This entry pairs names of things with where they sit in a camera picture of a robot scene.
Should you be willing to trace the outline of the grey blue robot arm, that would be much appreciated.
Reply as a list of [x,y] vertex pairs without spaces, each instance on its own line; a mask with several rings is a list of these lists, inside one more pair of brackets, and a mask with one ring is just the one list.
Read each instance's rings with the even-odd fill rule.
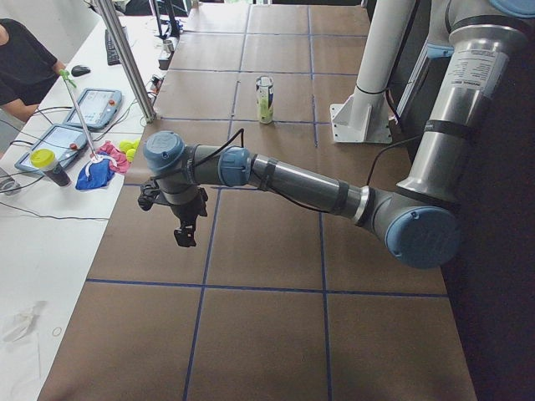
[[142,145],[151,177],[140,188],[141,209],[167,206],[180,225],[179,246],[194,246],[196,220],[206,216],[207,185],[253,186],[296,206],[351,220],[381,240],[401,263],[426,269],[458,252],[458,185],[493,95],[513,54],[534,33],[531,1],[434,1],[424,51],[448,65],[409,174],[392,191],[355,186],[253,154],[228,140],[188,145],[164,130]]

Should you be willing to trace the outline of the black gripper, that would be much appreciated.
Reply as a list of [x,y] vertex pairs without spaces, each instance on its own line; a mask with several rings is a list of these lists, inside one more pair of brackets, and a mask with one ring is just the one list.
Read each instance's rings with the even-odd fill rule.
[[171,202],[173,214],[181,221],[180,228],[174,230],[174,237],[178,246],[196,246],[196,218],[206,217],[206,202],[208,195],[202,187],[187,187],[177,194]]

